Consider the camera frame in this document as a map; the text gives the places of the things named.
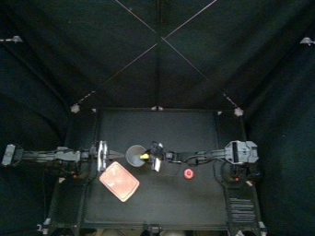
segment black backdrop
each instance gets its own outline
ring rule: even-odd
[[[93,90],[81,108],[232,109],[224,92],[244,109],[260,147],[267,227],[279,235],[311,234],[315,47],[299,41],[315,37],[314,6],[311,0],[1,1],[0,38],[20,35],[24,43],[0,44],[0,149],[61,145],[71,106]],[[0,220],[0,228],[33,226],[43,200],[28,217],[24,201],[4,198],[16,183],[3,176],[1,214],[12,220]],[[40,193],[40,181],[19,184]],[[15,222],[17,212],[24,218]]]

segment black curtain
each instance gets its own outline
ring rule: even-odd
[[[247,107],[247,131],[260,147],[264,172],[262,218],[275,235],[315,232],[314,62],[315,48],[298,45]]]

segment cable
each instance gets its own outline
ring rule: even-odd
[[[198,165],[207,164],[207,163],[212,162],[214,160],[216,160],[216,158],[214,158],[214,157],[207,157],[204,155],[194,155],[190,158],[187,158],[183,162],[187,163],[188,166],[194,167]]]

